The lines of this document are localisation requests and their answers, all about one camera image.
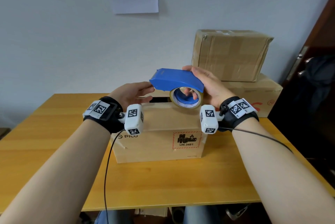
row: wooden table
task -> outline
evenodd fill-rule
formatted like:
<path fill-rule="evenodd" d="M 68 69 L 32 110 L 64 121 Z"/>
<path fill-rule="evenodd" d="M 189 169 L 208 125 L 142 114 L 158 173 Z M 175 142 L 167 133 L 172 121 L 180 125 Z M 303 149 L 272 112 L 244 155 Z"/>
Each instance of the wooden table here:
<path fill-rule="evenodd" d="M 30 177 L 77 129 L 82 112 L 103 94 L 55 94 L 0 141 L 0 213 Z M 335 190 L 267 119 L 261 124 L 289 146 L 324 184 Z M 101 210 L 107 153 L 83 211 Z M 117 164 L 107 176 L 109 209 L 259 202 L 230 132 L 208 137 L 201 159 Z"/>

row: tape roll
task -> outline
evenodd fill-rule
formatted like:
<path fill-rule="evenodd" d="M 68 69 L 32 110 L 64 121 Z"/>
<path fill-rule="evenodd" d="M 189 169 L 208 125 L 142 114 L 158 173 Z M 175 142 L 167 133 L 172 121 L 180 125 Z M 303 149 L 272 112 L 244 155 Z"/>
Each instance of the tape roll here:
<path fill-rule="evenodd" d="M 180 90 L 180 88 L 182 87 L 175 88 L 170 91 L 170 99 L 174 104 L 182 108 L 197 108 L 201 106 L 203 101 L 203 93 L 192 87 L 189 87 L 198 95 L 198 99 L 194 100 L 192 95 L 186 96 L 183 91 Z"/>

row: red striped border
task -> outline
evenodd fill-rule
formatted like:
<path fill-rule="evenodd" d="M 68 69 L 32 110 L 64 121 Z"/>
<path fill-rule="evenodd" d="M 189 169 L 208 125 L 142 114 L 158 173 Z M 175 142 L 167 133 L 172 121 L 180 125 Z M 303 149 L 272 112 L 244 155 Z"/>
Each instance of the red striped border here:
<path fill-rule="evenodd" d="M 198 142 L 198 146 L 193 146 L 193 147 L 174 147 L 174 135 L 175 134 L 183 134 L 183 133 L 198 133 L 198 132 L 174 132 L 173 133 L 173 141 L 172 141 L 172 149 L 185 149 L 185 148 L 199 148 L 200 146 L 200 142 L 201 142 L 201 139 L 202 139 L 202 132 L 201 133 L 201 136 L 199 138 L 199 142 Z"/>

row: person's left arm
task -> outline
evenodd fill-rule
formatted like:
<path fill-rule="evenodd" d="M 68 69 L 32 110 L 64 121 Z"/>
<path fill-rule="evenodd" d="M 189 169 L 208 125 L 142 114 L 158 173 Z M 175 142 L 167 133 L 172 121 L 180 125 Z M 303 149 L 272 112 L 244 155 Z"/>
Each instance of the person's left arm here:
<path fill-rule="evenodd" d="M 154 91 L 150 82 L 125 84 L 108 96 L 124 110 L 145 103 Z M 111 134 L 85 120 L 44 163 L 0 216 L 3 223 L 74 223 L 98 173 Z"/>

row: person's leg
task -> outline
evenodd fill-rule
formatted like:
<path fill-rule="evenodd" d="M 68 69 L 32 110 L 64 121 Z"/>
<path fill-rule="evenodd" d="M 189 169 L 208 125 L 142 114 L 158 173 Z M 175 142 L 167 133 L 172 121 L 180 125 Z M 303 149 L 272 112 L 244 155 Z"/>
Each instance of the person's leg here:
<path fill-rule="evenodd" d="M 216 206 L 186 206 L 184 224 L 220 224 Z"/>
<path fill-rule="evenodd" d="M 108 223 L 109 224 L 131 224 L 131 215 L 129 210 L 108 210 Z M 107 224 L 106 211 L 100 211 L 94 224 Z"/>

